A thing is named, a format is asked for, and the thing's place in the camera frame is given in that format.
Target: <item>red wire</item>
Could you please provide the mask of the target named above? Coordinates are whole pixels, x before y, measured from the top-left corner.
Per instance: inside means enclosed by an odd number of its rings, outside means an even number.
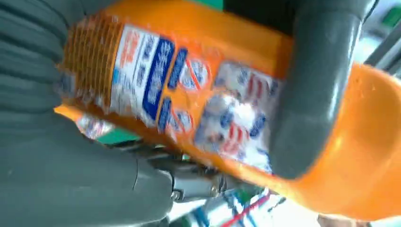
[[[230,227],[233,224],[235,224],[236,222],[238,222],[239,220],[243,219],[244,216],[249,213],[251,210],[255,209],[256,207],[264,204],[265,202],[267,202],[270,198],[270,191],[267,195],[261,197],[260,199],[258,199],[256,202],[252,203],[251,205],[249,205],[248,207],[246,207],[240,214],[237,214],[233,217],[233,219],[229,220],[228,222],[224,223],[221,227]]]

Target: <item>orange plastic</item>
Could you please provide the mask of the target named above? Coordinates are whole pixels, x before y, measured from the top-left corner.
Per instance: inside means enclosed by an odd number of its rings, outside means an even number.
[[[292,41],[279,32],[184,0],[123,0],[105,13],[160,34],[185,37],[202,48],[217,48],[225,56],[285,79]],[[78,100],[75,106],[150,142],[175,146],[139,120],[104,114]],[[362,220],[401,214],[401,85],[367,66],[354,65],[327,146],[310,171],[297,180],[272,177],[187,145],[178,148],[321,213]]]

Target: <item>plastic bottle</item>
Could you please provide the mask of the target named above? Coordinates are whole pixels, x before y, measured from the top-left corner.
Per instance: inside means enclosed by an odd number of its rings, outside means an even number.
[[[354,65],[309,172],[271,174],[260,135],[268,138],[291,48],[279,32],[195,3],[124,0],[71,31],[60,67],[75,99],[65,103],[318,212],[400,214],[401,86],[367,66]]]

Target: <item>screw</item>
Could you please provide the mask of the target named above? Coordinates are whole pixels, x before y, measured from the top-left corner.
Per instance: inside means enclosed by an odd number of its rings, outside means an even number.
[[[216,186],[212,186],[211,193],[212,196],[218,196],[218,188]]]
[[[173,191],[173,192],[171,193],[171,199],[172,199],[173,201],[177,201],[179,198],[180,198],[180,193],[179,193],[179,192]]]

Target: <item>red logo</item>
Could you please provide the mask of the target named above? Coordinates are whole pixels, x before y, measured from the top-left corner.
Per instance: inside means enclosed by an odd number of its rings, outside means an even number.
[[[139,34],[135,31],[128,31],[124,40],[124,48],[121,53],[121,68],[123,68],[126,63],[131,63],[134,61],[134,54],[138,46],[138,41]]]
[[[248,89],[245,101],[250,102],[255,106],[258,106],[260,100],[267,98],[269,93],[269,83],[252,73],[251,78],[248,82]]]
[[[228,155],[236,155],[245,143],[249,141],[249,131],[235,123],[231,124],[228,138],[223,143],[221,150]]]

